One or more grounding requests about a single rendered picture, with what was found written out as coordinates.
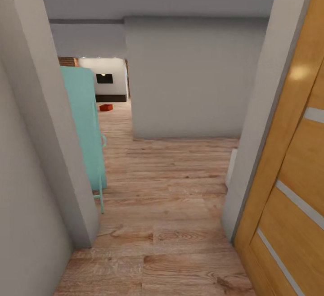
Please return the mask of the storage box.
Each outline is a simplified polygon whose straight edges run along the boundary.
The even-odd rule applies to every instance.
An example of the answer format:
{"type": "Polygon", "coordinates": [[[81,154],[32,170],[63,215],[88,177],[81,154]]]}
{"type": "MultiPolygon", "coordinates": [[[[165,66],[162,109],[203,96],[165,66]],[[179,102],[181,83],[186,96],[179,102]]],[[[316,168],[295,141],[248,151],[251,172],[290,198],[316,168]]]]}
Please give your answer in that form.
{"type": "Polygon", "coordinates": [[[107,112],[109,112],[112,109],[113,109],[112,104],[104,104],[104,105],[99,106],[99,110],[100,111],[107,111],[107,112]]]}

